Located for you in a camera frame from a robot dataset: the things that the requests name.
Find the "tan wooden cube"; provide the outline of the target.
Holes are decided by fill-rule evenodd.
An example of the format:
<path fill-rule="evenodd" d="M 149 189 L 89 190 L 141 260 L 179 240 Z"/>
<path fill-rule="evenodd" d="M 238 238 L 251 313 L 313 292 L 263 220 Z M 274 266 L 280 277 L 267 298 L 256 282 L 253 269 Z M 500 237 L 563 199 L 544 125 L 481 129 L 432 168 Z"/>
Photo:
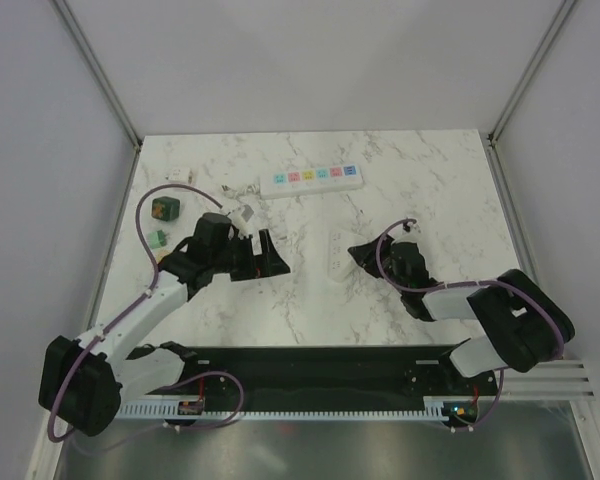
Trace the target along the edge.
<path fill-rule="evenodd" d="M 169 254 L 169 252 L 167 250 L 161 250 L 155 255 L 155 259 L 157 262 L 160 262 L 168 254 Z"/>

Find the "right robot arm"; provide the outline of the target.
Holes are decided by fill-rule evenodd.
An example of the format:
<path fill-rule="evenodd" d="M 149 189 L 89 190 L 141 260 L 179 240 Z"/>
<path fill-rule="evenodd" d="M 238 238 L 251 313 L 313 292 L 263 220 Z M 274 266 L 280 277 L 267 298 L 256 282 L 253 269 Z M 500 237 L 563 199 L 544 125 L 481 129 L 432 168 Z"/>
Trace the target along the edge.
<path fill-rule="evenodd" d="M 560 357 L 575 336 L 575 327 L 524 272 L 510 269 L 495 280 L 464 282 L 449 288 L 427 268 L 425 255 L 408 237 L 389 235 L 348 253 L 369 275 L 385 280 L 400 292 L 406 312 L 423 322 L 468 319 L 484 335 L 456 345 L 438 368 L 438 381 L 457 394 L 474 376 L 490 370 L 525 373 L 541 362 Z"/>

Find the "dark green cube plug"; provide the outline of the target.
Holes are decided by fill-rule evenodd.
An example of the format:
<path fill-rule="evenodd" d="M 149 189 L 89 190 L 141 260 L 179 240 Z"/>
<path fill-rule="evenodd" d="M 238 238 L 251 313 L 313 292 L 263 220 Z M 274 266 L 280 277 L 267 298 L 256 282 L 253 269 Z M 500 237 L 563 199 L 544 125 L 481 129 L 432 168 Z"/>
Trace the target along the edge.
<path fill-rule="evenodd" d="M 157 197 L 151 203 L 151 217 L 153 219 L 172 222 L 179 218 L 181 201 L 170 196 Z"/>

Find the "white power strip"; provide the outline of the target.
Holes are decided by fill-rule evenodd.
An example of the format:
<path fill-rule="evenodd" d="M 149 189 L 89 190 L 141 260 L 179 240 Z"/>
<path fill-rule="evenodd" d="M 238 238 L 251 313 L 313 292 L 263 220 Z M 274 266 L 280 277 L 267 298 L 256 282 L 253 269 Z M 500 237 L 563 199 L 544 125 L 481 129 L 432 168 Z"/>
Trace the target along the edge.
<path fill-rule="evenodd" d="M 360 189 L 364 180 L 355 164 L 292 168 L 260 177 L 259 193 L 264 200 L 335 193 Z"/>

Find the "white cube with print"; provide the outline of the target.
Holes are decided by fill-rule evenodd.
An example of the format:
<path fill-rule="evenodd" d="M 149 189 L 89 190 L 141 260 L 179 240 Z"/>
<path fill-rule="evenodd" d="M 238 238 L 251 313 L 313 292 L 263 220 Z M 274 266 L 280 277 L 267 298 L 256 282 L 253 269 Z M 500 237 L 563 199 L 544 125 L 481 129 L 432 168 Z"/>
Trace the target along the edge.
<path fill-rule="evenodd" d="M 190 167 L 176 166 L 172 167 L 166 175 L 170 183 L 180 183 L 191 185 L 195 180 L 194 171 Z"/>

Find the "light green cube plug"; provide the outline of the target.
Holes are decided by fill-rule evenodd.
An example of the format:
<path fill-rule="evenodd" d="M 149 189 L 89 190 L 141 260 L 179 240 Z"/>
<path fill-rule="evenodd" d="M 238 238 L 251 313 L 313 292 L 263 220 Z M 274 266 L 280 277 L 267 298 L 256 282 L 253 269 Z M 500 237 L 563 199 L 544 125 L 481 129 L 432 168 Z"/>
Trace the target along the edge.
<path fill-rule="evenodd" d="M 151 250 L 166 247 L 169 242 L 169 234 L 162 229 L 151 231 L 146 235 L 146 242 Z"/>

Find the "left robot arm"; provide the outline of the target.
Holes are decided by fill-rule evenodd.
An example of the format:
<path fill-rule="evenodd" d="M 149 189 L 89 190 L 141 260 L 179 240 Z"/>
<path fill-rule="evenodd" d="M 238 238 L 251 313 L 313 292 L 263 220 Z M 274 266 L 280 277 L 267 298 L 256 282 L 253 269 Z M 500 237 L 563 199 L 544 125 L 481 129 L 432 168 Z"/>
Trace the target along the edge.
<path fill-rule="evenodd" d="M 75 339 L 56 337 L 45 352 L 38 394 L 49 419 L 96 436 L 131 400 L 167 386 L 178 393 L 195 389 L 198 367 L 173 350 L 158 347 L 137 359 L 131 353 L 215 276 L 240 282 L 290 273 L 269 231 L 258 235 L 262 250 L 255 254 L 251 236 L 242 235 L 230 217 L 203 214 L 192 235 L 156 263 L 148 290 L 131 305 Z"/>

